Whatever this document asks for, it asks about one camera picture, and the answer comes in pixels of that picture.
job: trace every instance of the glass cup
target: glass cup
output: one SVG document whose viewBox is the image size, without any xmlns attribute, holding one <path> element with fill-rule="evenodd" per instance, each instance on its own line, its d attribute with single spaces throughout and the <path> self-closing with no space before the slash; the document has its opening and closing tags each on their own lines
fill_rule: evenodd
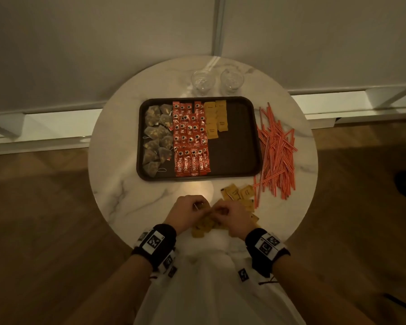
<svg viewBox="0 0 406 325">
<path fill-rule="evenodd" d="M 227 93 L 236 92 L 244 84 L 244 76 L 238 70 L 226 69 L 221 73 L 221 86 Z"/>
<path fill-rule="evenodd" d="M 200 94 L 205 95 L 215 85 L 215 75 L 209 70 L 198 70 L 191 76 L 191 83 Z"/>
</svg>

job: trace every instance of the wooden floor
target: wooden floor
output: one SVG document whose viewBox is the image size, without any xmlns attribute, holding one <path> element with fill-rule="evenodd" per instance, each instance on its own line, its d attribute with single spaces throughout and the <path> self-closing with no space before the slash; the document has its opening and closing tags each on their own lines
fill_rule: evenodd
<svg viewBox="0 0 406 325">
<path fill-rule="evenodd" d="M 314 130 L 319 179 L 292 255 L 378 324 L 406 324 L 406 122 Z M 0 325 L 60 324 L 129 256 L 93 199 L 87 150 L 0 156 Z"/>
</svg>

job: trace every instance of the wall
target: wall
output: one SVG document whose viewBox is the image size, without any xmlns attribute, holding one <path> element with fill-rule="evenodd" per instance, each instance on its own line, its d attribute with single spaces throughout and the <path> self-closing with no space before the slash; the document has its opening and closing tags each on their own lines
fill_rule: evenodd
<svg viewBox="0 0 406 325">
<path fill-rule="evenodd" d="M 0 0 L 0 113 L 106 100 L 148 66 L 211 54 L 214 2 Z"/>
<path fill-rule="evenodd" d="M 406 84 L 406 0 L 226 0 L 223 34 L 293 92 Z"/>
</svg>

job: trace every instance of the black wristband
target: black wristband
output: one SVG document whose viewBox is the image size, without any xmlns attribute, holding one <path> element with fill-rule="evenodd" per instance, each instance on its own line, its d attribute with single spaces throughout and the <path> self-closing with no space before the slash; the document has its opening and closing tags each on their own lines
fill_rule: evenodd
<svg viewBox="0 0 406 325">
<path fill-rule="evenodd" d="M 157 224 L 143 232 L 131 252 L 145 257 L 154 271 L 167 271 L 173 262 L 176 230 L 169 224 Z"/>
<path fill-rule="evenodd" d="M 252 258 L 252 267 L 263 277 L 271 276 L 272 265 L 283 255 L 290 255 L 276 235 L 263 228 L 252 230 L 245 238 L 245 245 Z"/>
</svg>

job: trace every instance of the marble tabletop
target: marble tabletop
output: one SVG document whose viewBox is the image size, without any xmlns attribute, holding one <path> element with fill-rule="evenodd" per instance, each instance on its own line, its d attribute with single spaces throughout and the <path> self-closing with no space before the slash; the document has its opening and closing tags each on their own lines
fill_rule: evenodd
<svg viewBox="0 0 406 325">
<path fill-rule="evenodd" d="M 289 93 L 260 70 L 220 57 L 192 56 L 153 65 L 129 79 L 111 97 L 93 130 L 89 147 L 89 177 L 93 194 L 105 220 L 116 234 L 132 246 L 141 232 L 161 223 L 179 196 L 203 195 L 211 204 L 220 199 L 220 189 L 232 183 L 241 187 L 253 178 L 226 178 L 186 182 L 147 182 L 136 172 L 138 110 L 150 98 L 197 97 L 190 78 L 196 70 L 215 72 L 215 87 L 205 97 L 225 96 L 219 76 L 226 68 L 240 70 L 245 77 L 235 93 L 248 98 L 256 109 L 267 102 L 285 129 L 295 129 L 294 153 L 296 191 L 285 201 L 269 191 L 262 193 L 255 214 L 259 224 L 287 240 L 301 223 L 311 203 L 317 182 L 317 150 L 313 134 L 301 109 Z M 212 230 L 204 238 L 193 239 L 190 230 L 178 237 L 184 253 L 205 249 L 244 251 L 245 245 L 230 238 L 226 230 Z"/>
</svg>

